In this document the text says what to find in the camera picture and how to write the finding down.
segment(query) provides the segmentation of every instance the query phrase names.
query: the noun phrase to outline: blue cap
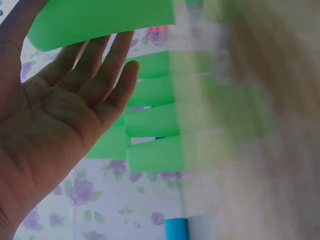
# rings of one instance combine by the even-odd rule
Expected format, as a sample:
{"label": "blue cap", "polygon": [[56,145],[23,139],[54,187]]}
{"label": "blue cap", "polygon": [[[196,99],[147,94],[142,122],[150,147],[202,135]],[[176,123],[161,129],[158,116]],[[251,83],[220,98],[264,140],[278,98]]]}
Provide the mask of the blue cap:
{"label": "blue cap", "polygon": [[164,221],[166,240],[189,240],[188,220],[184,217]]}

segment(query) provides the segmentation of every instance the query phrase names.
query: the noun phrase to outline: green paper strip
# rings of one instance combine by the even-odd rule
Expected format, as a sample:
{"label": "green paper strip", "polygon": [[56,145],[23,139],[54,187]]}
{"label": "green paper strip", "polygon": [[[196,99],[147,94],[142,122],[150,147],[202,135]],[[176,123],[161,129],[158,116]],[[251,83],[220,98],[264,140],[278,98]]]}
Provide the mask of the green paper strip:
{"label": "green paper strip", "polygon": [[172,0],[50,0],[28,38],[41,51],[114,33],[174,24]]}
{"label": "green paper strip", "polygon": [[111,127],[85,157],[87,159],[126,159],[126,149],[130,144],[131,139],[127,137],[124,126]]}
{"label": "green paper strip", "polygon": [[145,79],[136,83],[129,107],[160,106],[175,101],[172,80],[169,75]]}
{"label": "green paper strip", "polygon": [[133,172],[180,172],[185,169],[180,136],[131,145],[127,156]]}
{"label": "green paper strip", "polygon": [[[181,65],[185,66],[183,72],[181,72],[181,68],[171,69],[169,58],[170,54],[174,54],[175,56],[179,57],[180,60],[183,60],[180,63]],[[185,60],[188,60],[190,56],[196,58],[197,60],[197,73],[205,73],[212,70],[212,56],[206,51],[162,51],[128,58],[126,63],[133,60],[139,62],[140,69],[138,78],[153,79],[163,76],[170,76],[172,71],[175,74],[179,72],[184,74],[193,73],[193,71],[188,67],[189,62],[184,62]]]}

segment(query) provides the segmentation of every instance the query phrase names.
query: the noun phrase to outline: green leaf print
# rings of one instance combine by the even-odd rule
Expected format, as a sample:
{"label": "green leaf print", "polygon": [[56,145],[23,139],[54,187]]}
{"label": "green leaf print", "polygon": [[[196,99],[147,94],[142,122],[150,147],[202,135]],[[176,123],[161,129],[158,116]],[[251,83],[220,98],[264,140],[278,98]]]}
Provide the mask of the green leaf print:
{"label": "green leaf print", "polygon": [[98,213],[98,212],[94,212],[93,213],[93,216],[94,216],[94,220],[98,223],[98,224],[104,224],[106,221],[104,219],[104,217]]}
{"label": "green leaf print", "polygon": [[92,219],[92,212],[90,211],[90,209],[85,210],[85,212],[83,213],[83,218],[86,222],[90,222]]}
{"label": "green leaf print", "polygon": [[43,229],[45,229],[45,227],[43,226],[43,225],[41,225],[41,224],[39,224],[37,227],[36,227],[36,231],[37,232],[41,232]]}
{"label": "green leaf print", "polygon": [[72,183],[70,180],[65,181],[64,183],[64,192],[65,194],[68,195],[68,193],[70,192],[70,189],[72,188]]}
{"label": "green leaf print", "polygon": [[87,232],[83,232],[83,233],[82,233],[82,236],[83,236],[83,238],[86,239],[86,240],[88,240],[88,238],[89,238],[89,234],[88,234]]}
{"label": "green leaf print", "polygon": [[117,183],[121,182],[123,176],[124,176],[124,173],[116,174],[116,175],[115,175],[115,181],[116,181]]}
{"label": "green leaf print", "polygon": [[99,200],[99,198],[101,198],[103,191],[94,191],[93,192],[93,196],[91,198],[92,202],[96,202]]}
{"label": "green leaf print", "polygon": [[145,193],[145,188],[143,186],[138,186],[135,190],[140,194]]}
{"label": "green leaf print", "polygon": [[154,183],[157,180],[157,174],[155,172],[147,172],[146,176],[152,183]]}
{"label": "green leaf print", "polygon": [[78,171],[78,173],[76,174],[76,178],[85,178],[87,175],[87,171],[85,169],[81,169],[80,171]]}
{"label": "green leaf print", "polygon": [[101,168],[101,172],[108,171],[110,167],[108,165],[105,165],[103,168]]}
{"label": "green leaf print", "polygon": [[172,190],[180,190],[180,184],[178,181],[169,181],[167,186]]}
{"label": "green leaf print", "polygon": [[147,44],[148,44],[147,38],[146,38],[146,37],[143,37],[143,38],[141,39],[141,43],[142,43],[143,45],[147,45]]}

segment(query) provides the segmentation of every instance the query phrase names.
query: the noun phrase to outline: finger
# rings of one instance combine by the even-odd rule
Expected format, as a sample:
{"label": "finger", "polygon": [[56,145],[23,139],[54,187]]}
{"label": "finger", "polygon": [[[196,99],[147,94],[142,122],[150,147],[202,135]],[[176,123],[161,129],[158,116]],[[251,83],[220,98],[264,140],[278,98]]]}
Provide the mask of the finger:
{"label": "finger", "polygon": [[131,61],[123,70],[119,82],[105,101],[101,102],[95,112],[104,129],[108,129],[124,111],[134,92],[139,63]]}
{"label": "finger", "polygon": [[98,37],[90,40],[75,68],[67,74],[59,87],[76,93],[80,87],[92,79],[101,66],[102,55],[106,49],[110,36]]}
{"label": "finger", "polygon": [[49,63],[35,76],[45,80],[51,87],[56,86],[72,70],[84,46],[85,42],[81,42],[64,47],[53,62]]}
{"label": "finger", "polygon": [[[110,52],[106,56],[96,76],[79,90],[80,96],[89,106],[95,106],[106,99],[112,91],[119,71],[130,48],[133,31],[120,33],[116,36]],[[135,71],[132,64],[123,71]]]}
{"label": "finger", "polygon": [[0,53],[20,56],[22,45],[38,13],[48,0],[20,0],[0,25]]}
{"label": "finger", "polygon": [[[119,81],[123,81],[122,79],[133,79],[134,81],[134,79],[137,78],[138,69],[139,65],[137,65],[136,62],[128,62],[123,68]],[[93,79],[86,83],[85,87],[79,91],[79,95],[89,107],[93,108],[107,98],[114,87],[114,82],[115,81],[98,81]]]}

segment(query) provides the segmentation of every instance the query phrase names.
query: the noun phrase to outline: palm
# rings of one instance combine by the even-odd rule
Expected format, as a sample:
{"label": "palm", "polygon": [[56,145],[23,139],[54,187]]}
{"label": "palm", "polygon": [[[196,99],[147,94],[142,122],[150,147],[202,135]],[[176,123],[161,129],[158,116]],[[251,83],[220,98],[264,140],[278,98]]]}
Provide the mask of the palm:
{"label": "palm", "polygon": [[[56,60],[21,84],[22,42],[45,1],[17,4],[13,11],[22,14],[26,26],[16,14],[0,26],[0,191],[6,196],[0,197],[0,224],[3,212],[13,228],[119,117],[139,68],[136,62],[128,63],[113,88],[133,35],[125,32],[118,34],[103,63],[109,36],[64,48]],[[33,6],[33,12],[25,13],[26,6]]]}

